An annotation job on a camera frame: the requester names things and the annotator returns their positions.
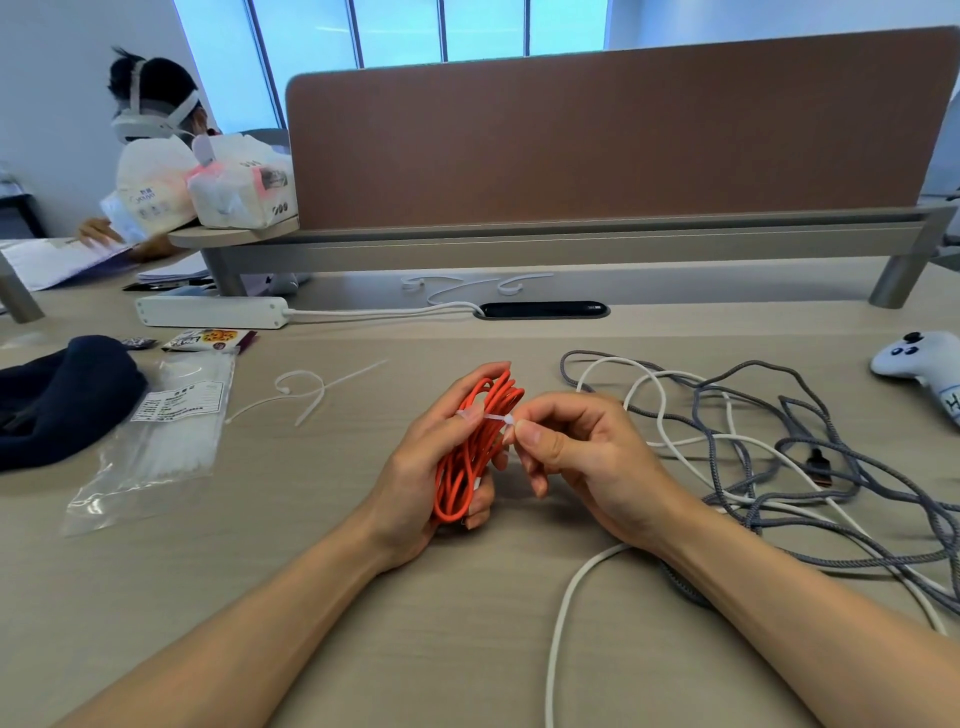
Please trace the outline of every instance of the vr headset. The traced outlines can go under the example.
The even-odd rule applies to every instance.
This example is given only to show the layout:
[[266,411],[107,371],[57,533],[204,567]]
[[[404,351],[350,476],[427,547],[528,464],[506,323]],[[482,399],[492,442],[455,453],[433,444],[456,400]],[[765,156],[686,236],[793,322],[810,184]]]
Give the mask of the vr headset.
[[169,136],[179,136],[187,143],[193,134],[181,129],[182,124],[190,112],[200,103],[200,93],[194,89],[183,103],[173,110],[170,104],[150,99],[140,100],[140,72],[146,61],[137,61],[133,67],[130,83],[130,104],[122,107],[113,117],[110,125],[122,144],[129,144],[135,139],[165,139]]

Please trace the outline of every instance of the navy fabric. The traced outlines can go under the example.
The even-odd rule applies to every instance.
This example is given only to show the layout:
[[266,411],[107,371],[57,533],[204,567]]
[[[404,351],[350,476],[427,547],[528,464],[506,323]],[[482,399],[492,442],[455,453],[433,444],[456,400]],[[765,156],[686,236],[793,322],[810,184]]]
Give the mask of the navy fabric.
[[66,349],[0,370],[0,472],[56,463],[130,414],[147,379],[116,339],[78,336]]

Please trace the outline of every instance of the cable tie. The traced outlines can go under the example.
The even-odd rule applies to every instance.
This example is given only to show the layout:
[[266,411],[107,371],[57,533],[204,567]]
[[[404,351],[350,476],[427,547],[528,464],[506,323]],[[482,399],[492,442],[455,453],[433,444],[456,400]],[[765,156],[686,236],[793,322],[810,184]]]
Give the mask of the cable tie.
[[[458,415],[465,415],[465,414],[467,414],[467,410],[466,410],[466,409],[458,409],[458,410],[457,410],[457,414],[458,414]],[[515,425],[515,424],[516,424],[516,420],[514,420],[514,416],[511,415],[511,414],[506,414],[506,415],[488,415],[488,414],[485,413],[485,414],[484,414],[484,419],[485,419],[485,420],[499,420],[499,421],[502,422],[504,425]]]

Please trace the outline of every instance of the white plastic bag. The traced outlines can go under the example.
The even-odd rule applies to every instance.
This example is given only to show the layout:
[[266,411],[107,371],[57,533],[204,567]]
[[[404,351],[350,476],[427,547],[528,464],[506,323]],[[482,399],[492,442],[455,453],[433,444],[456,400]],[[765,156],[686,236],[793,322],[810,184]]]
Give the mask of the white plastic bag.
[[187,178],[199,168],[181,139],[136,139],[123,149],[117,188],[100,207],[128,243],[140,243],[197,217]]
[[267,228],[297,214],[290,155],[243,134],[198,136],[193,148],[204,167],[187,189],[208,228]]
[[213,474],[236,351],[164,357],[143,400],[100,445],[100,470],[67,505],[64,536],[156,516],[197,497]]

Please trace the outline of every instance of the power strip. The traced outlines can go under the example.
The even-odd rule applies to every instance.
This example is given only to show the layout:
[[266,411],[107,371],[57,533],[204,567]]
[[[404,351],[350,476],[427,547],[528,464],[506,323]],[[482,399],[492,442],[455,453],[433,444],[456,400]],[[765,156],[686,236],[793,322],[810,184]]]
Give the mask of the power strip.
[[281,298],[145,296],[136,314],[148,327],[282,328],[290,321]]

